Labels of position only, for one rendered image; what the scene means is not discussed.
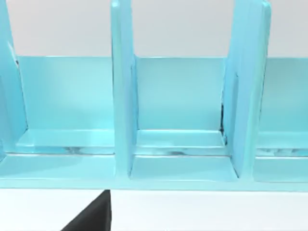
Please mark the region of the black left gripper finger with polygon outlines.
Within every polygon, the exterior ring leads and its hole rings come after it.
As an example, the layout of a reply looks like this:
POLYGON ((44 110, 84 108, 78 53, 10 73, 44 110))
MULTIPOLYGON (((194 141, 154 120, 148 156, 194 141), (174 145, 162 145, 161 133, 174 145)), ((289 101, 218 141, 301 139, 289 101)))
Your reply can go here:
POLYGON ((61 231, 111 231, 111 192, 104 190, 61 231))

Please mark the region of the light blue rack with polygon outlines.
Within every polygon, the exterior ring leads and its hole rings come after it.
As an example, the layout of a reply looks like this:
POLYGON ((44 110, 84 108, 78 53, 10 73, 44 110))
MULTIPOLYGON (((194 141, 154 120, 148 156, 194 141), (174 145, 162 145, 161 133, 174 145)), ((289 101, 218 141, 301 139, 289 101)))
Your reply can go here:
POLYGON ((308 57, 269 58, 271 5, 235 0, 227 57, 19 56, 0 0, 0 188, 308 192, 308 57))

